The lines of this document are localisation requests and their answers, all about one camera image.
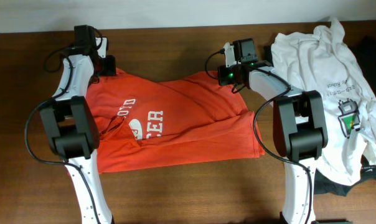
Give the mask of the red printed t-shirt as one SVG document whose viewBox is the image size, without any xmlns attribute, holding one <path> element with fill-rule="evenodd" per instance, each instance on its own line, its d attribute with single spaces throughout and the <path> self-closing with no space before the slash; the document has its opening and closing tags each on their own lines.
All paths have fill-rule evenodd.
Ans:
<svg viewBox="0 0 376 224">
<path fill-rule="evenodd" d="M 241 95 L 211 73 L 152 82 L 117 70 L 89 86 L 87 103 L 100 133 L 98 170 L 123 172 L 265 152 Z"/>
</svg>

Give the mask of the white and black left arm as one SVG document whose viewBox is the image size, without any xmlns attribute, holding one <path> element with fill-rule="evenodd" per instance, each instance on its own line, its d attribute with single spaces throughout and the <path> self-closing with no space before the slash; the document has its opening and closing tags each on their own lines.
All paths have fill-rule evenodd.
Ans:
<svg viewBox="0 0 376 224">
<path fill-rule="evenodd" d="M 113 223 L 97 166 L 99 131 L 85 99 L 104 57 L 74 54 L 63 59 L 63 73 L 52 99 L 39 113 L 53 153 L 66 167 L 75 189 L 82 223 Z"/>
</svg>

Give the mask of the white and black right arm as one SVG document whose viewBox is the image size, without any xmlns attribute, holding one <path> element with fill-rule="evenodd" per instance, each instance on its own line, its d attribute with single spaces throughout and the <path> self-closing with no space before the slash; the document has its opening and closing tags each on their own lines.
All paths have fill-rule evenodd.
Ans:
<svg viewBox="0 0 376 224">
<path fill-rule="evenodd" d="M 321 94 L 304 91 L 259 63 L 218 68 L 219 85 L 242 85 L 259 93 L 273 107 L 272 157 L 284 163 L 285 198 L 280 212 L 282 223 L 315 223 L 313 210 L 316 161 L 328 142 Z"/>
</svg>

